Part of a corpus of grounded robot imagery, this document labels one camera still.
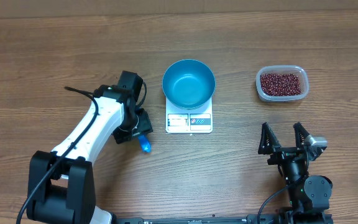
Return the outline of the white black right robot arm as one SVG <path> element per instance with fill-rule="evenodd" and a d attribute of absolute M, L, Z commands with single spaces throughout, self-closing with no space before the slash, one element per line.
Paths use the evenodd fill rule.
<path fill-rule="evenodd" d="M 285 181 L 284 188 L 268 197 L 256 214 L 257 223 L 332 223 L 329 208 L 333 183 L 323 175 L 309 175 L 310 162 L 315 161 L 327 148 L 322 136 L 313 136 L 301 123 L 293 125 L 295 146 L 283 147 L 268 123 L 262 124 L 258 153 L 269 155 L 267 164 L 277 166 Z M 287 191 L 290 206 L 277 214 L 262 215 L 266 204 Z"/>

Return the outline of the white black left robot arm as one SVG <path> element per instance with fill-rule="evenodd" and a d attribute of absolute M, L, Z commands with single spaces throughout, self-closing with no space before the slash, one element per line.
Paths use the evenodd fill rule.
<path fill-rule="evenodd" d="M 117 144 L 138 139 L 151 152 L 146 135 L 153 131 L 141 107 L 143 79 L 123 71 L 115 85 L 101 85 L 80 94 L 91 106 L 76 128 L 51 152 L 37 151 L 30 160 L 27 199 L 16 222 L 24 215 L 42 223 L 117 223 L 111 212 L 96 204 L 93 166 L 109 137 Z"/>

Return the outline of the blue plastic measuring scoop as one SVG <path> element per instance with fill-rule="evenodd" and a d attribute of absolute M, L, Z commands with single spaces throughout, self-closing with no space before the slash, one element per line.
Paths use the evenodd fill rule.
<path fill-rule="evenodd" d="M 139 144 L 141 146 L 141 149 L 145 153 L 150 153 L 152 150 L 150 141 L 147 139 L 146 135 L 142 134 L 138 137 Z"/>

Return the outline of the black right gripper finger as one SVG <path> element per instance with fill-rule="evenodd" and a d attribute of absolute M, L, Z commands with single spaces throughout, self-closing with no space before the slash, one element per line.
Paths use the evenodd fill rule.
<path fill-rule="evenodd" d="M 293 125 L 295 131 L 296 147 L 302 148 L 305 144 L 306 138 L 310 135 L 300 122 Z"/>
<path fill-rule="evenodd" d="M 268 122 L 262 124 L 260 144 L 258 154 L 268 155 L 276 153 L 281 148 L 281 145 L 270 128 Z"/>

